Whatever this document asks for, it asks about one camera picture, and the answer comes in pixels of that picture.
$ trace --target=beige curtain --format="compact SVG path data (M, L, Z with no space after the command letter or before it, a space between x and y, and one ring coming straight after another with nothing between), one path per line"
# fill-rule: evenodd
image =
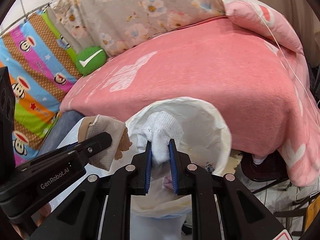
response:
M320 64L320 22L306 0L259 0L282 13L297 32L307 61Z

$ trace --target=colorful striped blanket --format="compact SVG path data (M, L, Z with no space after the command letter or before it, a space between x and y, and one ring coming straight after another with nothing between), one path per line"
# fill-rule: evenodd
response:
M12 143L17 165L37 156L62 99L81 77L75 58L45 10L0 39L0 66L8 67L16 97Z

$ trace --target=red and white sticker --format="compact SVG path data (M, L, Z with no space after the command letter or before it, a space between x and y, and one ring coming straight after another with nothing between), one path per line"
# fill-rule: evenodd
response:
M276 238L273 240L292 240L289 232L287 230L283 230Z

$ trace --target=red star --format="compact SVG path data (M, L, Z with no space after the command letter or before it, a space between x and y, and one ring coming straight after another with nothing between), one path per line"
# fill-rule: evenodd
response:
M31 108L32 110L35 110L35 109L36 109L36 104L35 104L35 103L31 103L30 108Z

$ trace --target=purple stripe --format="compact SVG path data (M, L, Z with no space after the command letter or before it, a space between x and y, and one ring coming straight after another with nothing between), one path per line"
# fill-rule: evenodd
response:
M17 27L15 30L10 32L14 43L17 46L17 49L24 55L25 59L28 61L30 67L35 71L43 73L47 79L49 79L53 84L55 84L61 90L68 92L72 88L72 84L67 81L65 85L58 84L54 81L54 76L51 73L47 65L42 61L38 54L30 47L30 51L26 52L20 49L20 42L25 41L26 37L23 35L20 27Z

